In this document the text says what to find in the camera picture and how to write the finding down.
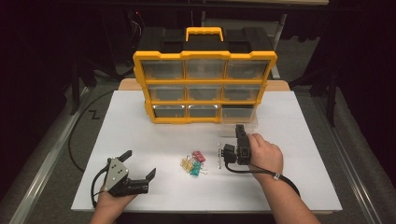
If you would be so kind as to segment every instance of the clear plastic drawer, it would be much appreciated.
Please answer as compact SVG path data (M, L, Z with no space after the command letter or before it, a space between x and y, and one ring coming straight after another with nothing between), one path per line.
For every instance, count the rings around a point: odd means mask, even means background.
M154 105L152 109L156 118L184 118L184 105Z
M186 61L186 78L223 78L225 62L220 59L191 59Z
M189 100L216 101L220 99L221 85L187 85Z
M235 124L243 124L247 133L254 133L259 126L254 105L222 105L219 134L235 137Z
M262 79L268 61L230 60L227 63L227 77L235 79Z
M141 61L146 79L182 79L182 60Z
M151 101L184 100L183 85L148 85Z
M189 105L191 118L215 118L218 115L218 105Z
M224 101L255 101L261 85L224 85Z

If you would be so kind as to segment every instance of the finger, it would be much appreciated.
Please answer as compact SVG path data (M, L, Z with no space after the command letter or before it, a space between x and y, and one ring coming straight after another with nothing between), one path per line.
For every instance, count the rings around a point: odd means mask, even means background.
M250 143L250 147L253 147L253 148L259 147L259 143L257 143L256 138L252 134L248 134L247 137L248 137L248 141Z
M275 144L271 144L271 146L279 148L279 146L278 146L278 145L275 145Z
M256 138L257 143L259 144L259 147L264 147L268 146L268 142L264 140L261 134L254 133L253 134L254 138Z
M135 197L137 197L138 194L132 194L132 195L127 195L124 197L121 197L121 199L125 202L125 203L129 203L131 200L133 200Z

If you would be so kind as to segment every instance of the small plastic part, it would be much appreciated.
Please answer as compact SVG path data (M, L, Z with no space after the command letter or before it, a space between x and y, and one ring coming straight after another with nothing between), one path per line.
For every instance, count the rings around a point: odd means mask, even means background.
M126 151L124 154L122 154L119 157L119 161L120 162L125 162L128 158L130 158L132 156L132 150L128 150Z
M223 157L223 149L221 148L221 144L218 143L219 149L218 149L218 168L221 169L221 157Z
M198 162L198 161L195 161L195 162L192 164L192 166L193 166L193 167L192 167L192 169L190 170L190 175L196 175L196 176L198 176L199 173L200 173L202 164L201 164L200 162Z
M235 163L236 162L235 146L225 144L223 149L223 157L224 157L224 162Z
M183 160L181 160L180 165L183 167L183 169L188 173L192 168L192 161L190 160L190 157L187 156L186 158L184 158Z
M192 152L192 157L195 158L195 160L198 161L198 162L204 162L205 161L205 157L204 157L204 155L202 155L202 153L200 151L193 151Z
M275 180L278 180L279 177L280 177L280 174L278 174L278 173L276 173L276 174L274 175L274 179L275 179Z

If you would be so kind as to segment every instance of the wrist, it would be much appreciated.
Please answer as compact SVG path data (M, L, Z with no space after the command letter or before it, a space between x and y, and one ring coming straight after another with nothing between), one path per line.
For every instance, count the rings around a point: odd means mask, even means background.
M111 209L97 208L93 214L91 224L111 224L116 221L120 213L109 212Z
M260 175L257 179L259 180L259 183L262 187L268 185L274 185L277 182L279 182L279 180L274 178L272 175L265 175L265 174Z

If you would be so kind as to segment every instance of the forearm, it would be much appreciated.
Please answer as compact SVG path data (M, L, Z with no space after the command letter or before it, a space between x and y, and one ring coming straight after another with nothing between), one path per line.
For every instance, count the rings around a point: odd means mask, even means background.
M276 223L319 223L287 183L270 177L261 181L261 185Z
M113 224L116 219L117 215L109 214L106 209L99 209L96 210L92 216L91 224Z

